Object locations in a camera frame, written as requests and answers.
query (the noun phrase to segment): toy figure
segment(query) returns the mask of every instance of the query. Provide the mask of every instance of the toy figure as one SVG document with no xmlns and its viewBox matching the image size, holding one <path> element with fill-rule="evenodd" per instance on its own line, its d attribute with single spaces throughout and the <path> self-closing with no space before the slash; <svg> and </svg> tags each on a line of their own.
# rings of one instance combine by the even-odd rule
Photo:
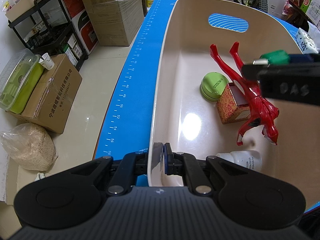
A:
<svg viewBox="0 0 320 240">
<path fill-rule="evenodd" d="M 230 50 L 230 54 L 236 62 L 237 68 L 241 71 L 244 65 L 238 55 L 239 43 L 235 42 Z M 279 109 L 273 106 L 261 96 L 259 84 L 256 81 L 248 81 L 240 76 L 236 71 L 229 67 L 219 56 L 215 44 L 210 46 L 211 57 L 218 63 L 219 67 L 226 73 L 232 82 L 239 88 L 247 99 L 251 117 L 246 121 L 238 131 L 237 145 L 242 145 L 244 133 L 259 125 L 264 125 L 262 134 L 272 144 L 277 144 L 278 130 L 274 124 L 274 119 L 279 115 Z"/>
</svg>

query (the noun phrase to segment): white bottle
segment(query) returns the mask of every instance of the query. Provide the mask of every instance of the white bottle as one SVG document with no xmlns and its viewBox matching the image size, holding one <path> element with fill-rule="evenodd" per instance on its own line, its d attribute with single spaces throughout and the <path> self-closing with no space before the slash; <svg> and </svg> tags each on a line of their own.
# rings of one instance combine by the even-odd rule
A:
<svg viewBox="0 0 320 240">
<path fill-rule="evenodd" d="M 233 151 L 231 153 L 218 153 L 216 156 L 249 170 L 261 171 L 262 168 L 262 158 L 257 151 Z"/>
</svg>

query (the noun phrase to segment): bag of grain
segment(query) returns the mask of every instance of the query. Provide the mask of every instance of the bag of grain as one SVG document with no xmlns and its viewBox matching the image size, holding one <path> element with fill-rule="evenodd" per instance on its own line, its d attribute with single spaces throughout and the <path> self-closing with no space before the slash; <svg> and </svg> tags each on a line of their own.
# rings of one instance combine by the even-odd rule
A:
<svg viewBox="0 0 320 240">
<path fill-rule="evenodd" d="M 57 159 L 54 143 L 42 127 L 24 123 L 9 132 L 0 132 L 4 150 L 27 170 L 46 171 Z"/>
</svg>

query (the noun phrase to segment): paper cup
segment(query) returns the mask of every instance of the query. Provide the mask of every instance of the paper cup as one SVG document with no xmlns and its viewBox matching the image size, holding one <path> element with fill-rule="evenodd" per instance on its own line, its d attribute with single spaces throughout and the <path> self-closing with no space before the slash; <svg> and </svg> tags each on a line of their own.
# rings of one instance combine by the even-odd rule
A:
<svg viewBox="0 0 320 240">
<path fill-rule="evenodd" d="M 50 70 L 53 68 L 54 66 L 54 62 L 52 61 L 52 59 L 50 58 L 48 53 L 45 53 L 42 55 L 42 58 L 39 59 L 39 63 L 46 68 L 47 70 Z"/>
</svg>

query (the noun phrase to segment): tile floor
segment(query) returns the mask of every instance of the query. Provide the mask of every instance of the tile floor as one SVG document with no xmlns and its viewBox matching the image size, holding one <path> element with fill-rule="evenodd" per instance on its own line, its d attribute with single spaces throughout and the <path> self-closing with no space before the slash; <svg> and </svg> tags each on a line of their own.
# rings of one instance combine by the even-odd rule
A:
<svg viewBox="0 0 320 240">
<path fill-rule="evenodd" d="M 90 161 L 114 87 L 129 54 L 129 47 L 97 46 L 80 70 L 83 78 L 62 135 L 52 134 L 57 158 L 46 176 Z M 17 190 L 33 182 L 37 171 L 18 170 Z M 0 237 L 20 228 L 13 206 L 0 202 Z"/>
</svg>

